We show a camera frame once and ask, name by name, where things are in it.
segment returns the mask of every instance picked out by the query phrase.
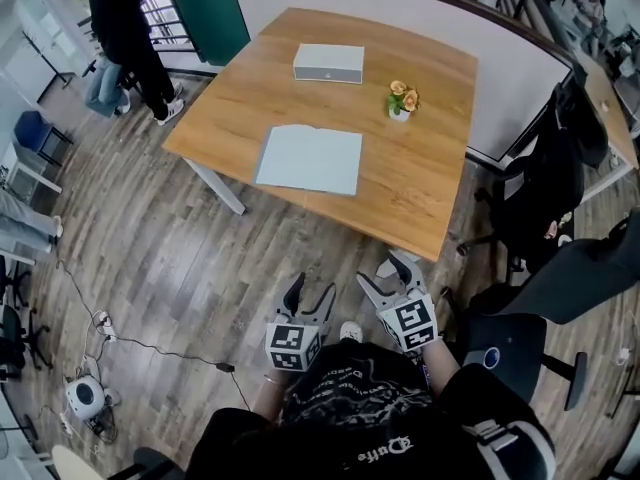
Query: power strip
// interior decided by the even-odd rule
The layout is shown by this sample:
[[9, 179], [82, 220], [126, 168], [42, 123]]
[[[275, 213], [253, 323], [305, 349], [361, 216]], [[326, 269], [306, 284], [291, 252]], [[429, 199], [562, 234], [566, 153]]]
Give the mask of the power strip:
[[71, 423], [67, 419], [67, 415], [61, 412], [58, 416], [60, 416], [60, 422], [62, 423], [62, 428], [64, 429], [64, 433], [69, 437], [73, 437], [73, 430], [71, 429]]
[[106, 311], [101, 311], [98, 315], [98, 326], [104, 329], [104, 334], [107, 335], [107, 343], [113, 343], [118, 339], [118, 335], [116, 334], [116, 330], [113, 327], [113, 321], [111, 317]]

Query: black pants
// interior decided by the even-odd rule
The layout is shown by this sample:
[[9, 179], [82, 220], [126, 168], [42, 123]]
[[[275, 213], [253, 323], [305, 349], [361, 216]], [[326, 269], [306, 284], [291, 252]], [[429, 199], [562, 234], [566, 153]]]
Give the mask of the black pants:
[[175, 94], [167, 70], [151, 43], [132, 48], [131, 56], [122, 64], [128, 72], [133, 73], [142, 87], [145, 103], [153, 116], [160, 120], [166, 119], [167, 103], [173, 101]]

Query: bracelet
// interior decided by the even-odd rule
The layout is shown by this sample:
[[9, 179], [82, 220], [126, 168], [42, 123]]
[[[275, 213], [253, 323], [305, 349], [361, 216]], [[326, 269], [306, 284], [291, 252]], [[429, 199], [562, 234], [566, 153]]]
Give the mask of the bracelet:
[[284, 387], [284, 384], [282, 384], [281, 382], [278, 382], [277, 380], [273, 380], [271, 377], [269, 377], [266, 373], [264, 375], [265, 380], [267, 380], [268, 382], [271, 382], [271, 384], [275, 384], [276, 386], [280, 386], [280, 387]]

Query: power cable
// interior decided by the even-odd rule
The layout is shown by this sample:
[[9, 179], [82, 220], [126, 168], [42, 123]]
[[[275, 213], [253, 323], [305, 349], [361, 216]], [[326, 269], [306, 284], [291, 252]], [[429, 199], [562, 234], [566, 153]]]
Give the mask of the power cable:
[[[104, 349], [104, 345], [107, 341], [110, 341], [111, 336], [105, 332], [103, 332], [100, 327], [104, 327], [104, 322], [100, 322], [99, 325], [96, 325], [95, 321], [94, 321], [94, 315], [95, 313], [92, 313], [91, 310], [89, 309], [89, 306], [87, 304], [87, 302], [84, 299], [84, 295], [82, 294], [82, 290], [80, 289], [80, 287], [78, 286], [78, 283], [76, 282], [75, 277], [73, 276], [73, 274], [71, 273], [71, 271], [67, 268], [64, 260], [61, 260], [58, 258], [58, 260], [56, 261], [56, 270], [58, 270], [60, 267], [62, 267], [62, 269], [67, 273], [67, 275], [71, 278], [71, 282], [73, 283], [73, 286], [75, 287], [76, 291], [78, 292], [78, 296], [80, 297], [80, 302], [82, 302], [82, 306], [84, 307], [85, 311], [87, 312], [87, 314], [89, 315], [89, 317], [91, 318], [90, 321], [90, 325], [93, 325], [96, 329], [96, 331], [98, 331], [98, 334], [101, 334], [102, 336], [105, 336], [105, 340], [102, 342], [102, 348], [100, 350], [100, 357], [102, 357], [102, 351]], [[122, 336], [117, 336], [115, 338], [116, 341], [125, 341], [125, 342], [129, 342], [129, 343], [135, 343], [141, 347], [144, 348], [151, 348], [153, 350], [155, 350], [158, 354], [163, 355], [163, 356], [175, 356], [175, 357], [179, 357], [180, 359], [187, 359], [190, 361], [201, 361], [205, 364], [208, 364], [210, 366], [215, 366], [216, 369], [220, 370], [221, 372], [224, 373], [230, 373], [231, 374], [231, 378], [233, 379], [234, 384], [236, 385], [236, 388], [238, 389], [238, 393], [240, 394], [240, 397], [242, 398], [242, 401], [244, 402], [244, 405], [247, 407], [248, 410], [249, 409], [249, 404], [247, 403], [247, 400], [244, 396], [244, 394], [242, 393], [242, 390], [240, 389], [240, 386], [238, 384], [238, 382], [236, 381], [233, 372], [235, 371], [235, 366], [233, 366], [232, 364], [226, 363], [224, 361], [209, 361], [207, 359], [204, 359], [200, 356], [196, 356], [196, 355], [187, 355], [187, 354], [179, 354], [178, 352], [170, 352], [170, 351], [166, 351], [163, 350], [162, 348], [158, 347], [157, 345], [147, 345], [146, 343], [142, 343], [139, 340], [136, 340], [134, 338], [124, 338]]]

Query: white box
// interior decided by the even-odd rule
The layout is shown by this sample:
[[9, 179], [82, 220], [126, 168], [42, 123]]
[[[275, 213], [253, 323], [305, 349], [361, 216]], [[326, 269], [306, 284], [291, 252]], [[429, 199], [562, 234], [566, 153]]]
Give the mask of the white box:
[[438, 337], [438, 322], [431, 296], [376, 311], [385, 330], [403, 352], [425, 346]]
[[320, 352], [320, 327], [296, 324], [267, 324], [265, 352], [278, 370], [306, 372]]
[[364, 46], [301, 44], [293, 59], [296, 80], [361, 84]]

